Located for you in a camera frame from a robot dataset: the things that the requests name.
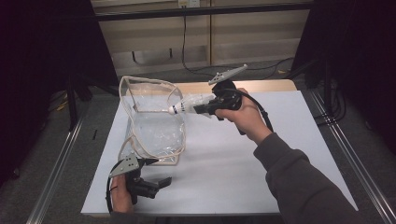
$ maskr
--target metal rail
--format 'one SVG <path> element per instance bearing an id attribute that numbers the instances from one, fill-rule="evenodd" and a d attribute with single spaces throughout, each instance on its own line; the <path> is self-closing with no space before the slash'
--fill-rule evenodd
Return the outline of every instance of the metal rail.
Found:
<path id="1" fill-rule="evenodd" d="M 326 114 L 326 108 L 324 107 L 323 99 L 317 91 L 311 91 L 311 96 L 315 101 L 318 109 L 321 113 Z M 396 216 L 392 207 L 389 205 L 387 198 L 382 193 L 379 186 L 374 182 L 370 174 L 367 172 L 363 163 L 359 159 L 355 152 L 355 149 L 350 145 L 340 126 L 334 120 L 332 116 L 324 117 L 328 126 L 334 135 L 340 148 L 343 150 L 346 158 L 348 159 L 350 165 L 355 171 L 356 176 L 360 180 L 370 199 L 372 200 L 375 208 L 377 209 L 379 215 L 387 224 L 396 224 Z"/>
<path id="2" fill-rule="evenodd" d="M 81 108 L 81 116 L 75 126 L 75 128 L 69 132 L 64 142 L 64 146 L 59 154 L 58 160 L 55 162 L 54 167 L 49 175 L 47 183 L 41 191 L 38 200 L 35 202 L 35 207 L 32 210 L 26 224 L 40 224 L 42 223 L 44 216 L 46 215 L 47 209 L 50 205 L 50 201 L 55 193 L 58 186 L 59 179 L 66 165 L 67 159 L 69 158 L 70 152 L 73 149 L 73 145 L 78 137 L 79 130 L 81 129 L 82 121 L 87 114 L 89 103 L 84 104 Z"/>
<path id="3" fill-rule="evenodd" d="M 317 7 L 334 7 L 335 3 L 300 2 L 300 3 L 281 3 L 281 4 L 261 4 L 251 6 L 236 7 L 190 7 L 174 8 L 163 10 L 149 10 L 136 12 L 117 12 L 117 13 L 97 13 L 92 16 L 63 16 L 55 18 L 57 22 L 76 22 L 76 21 L 125 21 L 152 18 L 184 17 L 184 16 L 203 16 L 249 12 L 268 12 L 268 11 L 290 11 L 305 10 Z"/>

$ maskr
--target gray sleeve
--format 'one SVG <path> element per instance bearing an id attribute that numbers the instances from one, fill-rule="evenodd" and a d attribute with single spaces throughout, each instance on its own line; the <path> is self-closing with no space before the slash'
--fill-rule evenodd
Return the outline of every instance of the gray sleeve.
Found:
<path id="1" fill-rule="evenodd" d="M 111 212 L 110 224 L 137 224 L 138 218 L 134 214 Z"/>
<path id="2" fill-rule="evenodd" d="M 364 223 L 341 190 L 276 133 L 258 145 L 254 156 L 267 170 L 265 179 L 286 223 Z"/>

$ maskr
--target clear plastic bag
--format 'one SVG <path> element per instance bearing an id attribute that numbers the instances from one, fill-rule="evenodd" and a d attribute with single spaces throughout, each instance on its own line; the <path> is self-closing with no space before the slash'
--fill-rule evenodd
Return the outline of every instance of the clear plastic bag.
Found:
<path id="1" fill-rule="evenodd" d="M 133 151 L 141 158 L 175 164 L 186 145 L 184 120 L 170 115 L 168 108 L 182 99 L 180 89 L 166 81 L 142 77 L 122 77 L 120 100 L 129 116 L 122 160 Z"/>

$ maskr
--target hand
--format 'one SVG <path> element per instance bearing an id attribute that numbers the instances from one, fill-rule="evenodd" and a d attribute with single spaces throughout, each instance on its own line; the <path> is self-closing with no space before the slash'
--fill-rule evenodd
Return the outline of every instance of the hand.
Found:
<path id="1" fill-rule="evenodd" d="M 111 200 L 113 211 L 120 213 L 133 213 L 131 194 L 126 189 L 125 175 L 116 175 L 111 182 Z"/>
<path id="2" fill-rule="evenodd" d="M 238 90 L 248 93 L 243 88 Z M 271 133 L 262 121 L 262 115 L 257 106 L 245 96 L 242 97 L 239 110 L 217 109 L 215 113 L 219 118 L 234 122 L 236 127 L 246 133 L 247 137 L 257 145 Z"/>

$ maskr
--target table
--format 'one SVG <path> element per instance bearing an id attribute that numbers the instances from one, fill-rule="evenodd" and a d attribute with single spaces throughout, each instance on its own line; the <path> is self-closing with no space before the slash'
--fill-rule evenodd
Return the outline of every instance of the table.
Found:
<path id="1" fill-rule="evenodd" d="M 205 83 L 177 84 L 183 93 L 208 92 Z M 336 184 L 357 209 L 338 168 L 314 122 L 303 96 L 290 80 L 241 81 L 269 113 L 275 131 L 291 147 L 304 151 L 311 163 Z M 122 106 L 114 119 L 82 214 L 108 216 L 104 189 L 126 132 Z M 172 185 L 154 200 L 138 198 L 138 215 L 250 216 L 279 213 L 262 165 L 252 155 L 255 144 L 241 136 L 231 122 L 200 115 L 185 116 L 186 150 L 176 166 L 147 166 L 142 177 L 155 182 L 168 176 Z"/>

